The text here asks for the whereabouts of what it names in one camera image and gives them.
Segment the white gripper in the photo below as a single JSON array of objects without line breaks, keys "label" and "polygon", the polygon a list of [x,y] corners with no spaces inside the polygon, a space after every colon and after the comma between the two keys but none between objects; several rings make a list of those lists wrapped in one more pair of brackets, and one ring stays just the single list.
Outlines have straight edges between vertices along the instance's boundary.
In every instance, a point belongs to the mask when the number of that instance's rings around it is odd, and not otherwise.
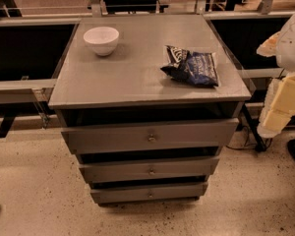
[{"label": "white gripper", "polygon": [[290,116],[295,115],[295,74],[289,74],[279,83],[270,108],[262,111],[257,127],[258,134],[268,139],[280,134],[291,120]]}]

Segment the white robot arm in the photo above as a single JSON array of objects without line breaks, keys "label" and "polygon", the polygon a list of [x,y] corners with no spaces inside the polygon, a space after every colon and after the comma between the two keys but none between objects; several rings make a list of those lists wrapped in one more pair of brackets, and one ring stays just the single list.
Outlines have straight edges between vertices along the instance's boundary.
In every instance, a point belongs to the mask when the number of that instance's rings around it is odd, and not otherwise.
[{"label": "white robot arm", "polygon": [[277,66],[287,71],[285,78],[273,79],[268,85],[259,118],[258,134],[273,138],[295,115],[295,13],[279,32],[259,46],[257,53],[264,57],[274,56]]}]

